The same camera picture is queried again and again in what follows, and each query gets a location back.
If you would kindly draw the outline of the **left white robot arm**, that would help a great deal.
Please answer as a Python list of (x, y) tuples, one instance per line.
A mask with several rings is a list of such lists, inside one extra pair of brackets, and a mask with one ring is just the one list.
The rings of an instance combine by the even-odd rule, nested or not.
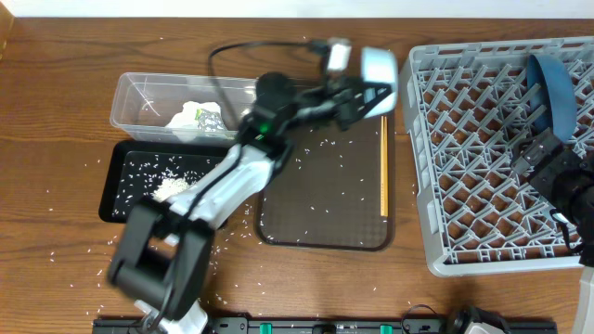
[(108, 281), (147, 307), (138, 333), (200, 333), (207, 315), (198, 305), (214, 233), (251, 195), (278, 176), (291, 156), (287, 133), (336, 122), (343, 131), (395, 107), (397, 72), (364, 70), (358, 77), (325, 77), (299, 91), (280, 72), (255, 84), (251, 112), (234, 145), (199, 182), (163, 201), (140, 199), (128, 215), (108, 269)]

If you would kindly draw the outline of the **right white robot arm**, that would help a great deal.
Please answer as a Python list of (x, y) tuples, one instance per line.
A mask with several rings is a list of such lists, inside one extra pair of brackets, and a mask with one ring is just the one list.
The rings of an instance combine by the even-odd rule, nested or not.
[(578, 156), (549, 128), (512, 150), (511, 168), (552, 206), (566, 248), (580, 255), (583, 273), (573, 333), (593, 331), (593, 158)]

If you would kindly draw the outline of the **white rice pile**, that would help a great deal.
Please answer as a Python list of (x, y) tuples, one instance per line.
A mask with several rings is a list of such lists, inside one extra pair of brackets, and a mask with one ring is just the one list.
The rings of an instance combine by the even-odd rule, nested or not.
[(161, 184), (152, 192), (151, 197), (158, 202), (163, 202), (189, 187), (190, 184), (184, 178), (166, 178), (163, 179)]

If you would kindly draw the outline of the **foil snack wrapper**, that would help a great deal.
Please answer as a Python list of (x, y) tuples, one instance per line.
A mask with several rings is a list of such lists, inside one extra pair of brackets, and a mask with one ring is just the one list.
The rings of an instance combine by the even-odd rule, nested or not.
[(198, 109), (195, 116), (197, 128), (203, 132), (221, 132), (226, 131), (227, 128), (223, 122), (221, 113), (219, 111), (211, 111), (207, 109)]

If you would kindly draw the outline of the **wooden chopstick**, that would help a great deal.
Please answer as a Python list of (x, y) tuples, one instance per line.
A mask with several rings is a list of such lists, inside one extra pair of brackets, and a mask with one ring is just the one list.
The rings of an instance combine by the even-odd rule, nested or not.
[(388, 178), (386, 172), (386, 119), (381, 116), (381, 129), (380, 129), (380, 186), (381, 186), (381, 202), (380, 212), (381, 216), (388, 215), (388, 195), (386, 179)]
[(386, 179), (387, 195), (388, 195), (388, 201), (387, 201), (387, 204), (388, 204), (388, 207), (387, 207), (387, 209), (388, 209), (388, 215), (385, 216), (385, 217), (388, 217), (389, 216), (389, 172), (388, 172), (388, 165), (389, 165), (389, 138), (388, 138), (388, 134), (389, 134), (389, 123), (388, 123), (387, 117), (386, 116), (384, 116), (384, 117), (386, 119), (386, 153), (387, 153), (387, 155), (386, 155), (386, 172), (387, 172), (387, 176), (388, 176), (388, 178)]

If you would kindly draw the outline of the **light blue rice bowl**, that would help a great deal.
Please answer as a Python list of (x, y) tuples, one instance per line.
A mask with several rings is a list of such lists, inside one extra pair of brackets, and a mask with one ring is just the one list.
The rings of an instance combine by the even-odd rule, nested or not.
[(362, 49), (361, 76), (364, 87), (390, 85), (394, 89), (394, 107), (398, 94), (397, 62), (394, 54), (385, 49), (366, 46)]

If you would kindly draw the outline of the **white napkin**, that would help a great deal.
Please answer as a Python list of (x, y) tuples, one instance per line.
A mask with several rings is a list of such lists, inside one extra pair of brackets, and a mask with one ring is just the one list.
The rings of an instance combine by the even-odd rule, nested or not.
[(213, 135), (220, 132), (203, 132), (197, 128), (195, 116), (198, 109), (207, 109), (219, 111), (221, 107), (216, 102), (199, 103), (188, 101), (183, 104), (183, 109), (176, 113), (173, 118), (165, 125), (182, 142), (191, 142), (200, 136)]

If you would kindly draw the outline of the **dark blue plate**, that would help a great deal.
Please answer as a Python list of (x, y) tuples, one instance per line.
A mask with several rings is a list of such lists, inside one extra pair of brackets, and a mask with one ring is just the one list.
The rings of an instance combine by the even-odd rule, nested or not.
[(538, 133), (551, 129), (564, 144), (577, 125), (577, 104), (570, 75), (563, 62), (550, 55), (530, 55), (526, 67), (529, 88), (539, 89), (530, 98), (532, 110), (545, 107), (534, 121)]

